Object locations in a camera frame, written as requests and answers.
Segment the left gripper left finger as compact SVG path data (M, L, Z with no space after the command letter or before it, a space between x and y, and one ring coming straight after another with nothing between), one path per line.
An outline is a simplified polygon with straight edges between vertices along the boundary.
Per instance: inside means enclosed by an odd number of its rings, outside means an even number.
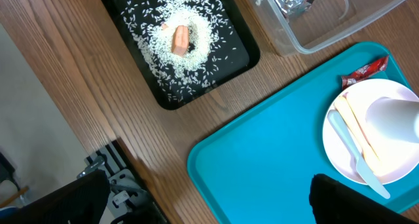
M3 224L98 224L107 206L110 184L103 170L96 170L2 217Z

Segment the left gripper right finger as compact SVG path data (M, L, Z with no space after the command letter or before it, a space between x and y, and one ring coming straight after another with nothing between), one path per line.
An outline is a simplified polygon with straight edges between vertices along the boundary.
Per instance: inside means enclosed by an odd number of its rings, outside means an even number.
M415 224L325 174L312 178L309 203L317 224Z

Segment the white paper cup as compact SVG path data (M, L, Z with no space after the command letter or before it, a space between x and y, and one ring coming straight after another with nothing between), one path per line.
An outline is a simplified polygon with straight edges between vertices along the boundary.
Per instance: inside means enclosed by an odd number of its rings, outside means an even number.
M369 106L365 120L388 138L418 143L418 102L380 98Z

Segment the red sauce packet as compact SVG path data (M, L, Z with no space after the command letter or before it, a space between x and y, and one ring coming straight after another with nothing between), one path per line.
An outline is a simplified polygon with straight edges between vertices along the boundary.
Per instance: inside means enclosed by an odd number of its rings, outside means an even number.
M353 84L364 81L369 77L380 73L381 71L385 71L388 65L388 61L389 56L386 56L355 70L349 75L342 76L342 89L344 90Z

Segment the orange food cube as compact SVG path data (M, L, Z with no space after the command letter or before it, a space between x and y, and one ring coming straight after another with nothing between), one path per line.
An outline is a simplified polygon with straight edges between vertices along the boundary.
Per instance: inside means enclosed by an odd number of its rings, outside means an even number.
M172 53L184 56L189 47L189 29L187 26L178 26L172 39Z

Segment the white rice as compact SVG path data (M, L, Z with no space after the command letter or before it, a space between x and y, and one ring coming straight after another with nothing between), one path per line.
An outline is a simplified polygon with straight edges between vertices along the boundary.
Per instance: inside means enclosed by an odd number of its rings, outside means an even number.
M170 103L186 103L214 87L231 59L222 50L235 35L222 0L115 0L148 70ZM178 26L189 29L184 56L172 53Z

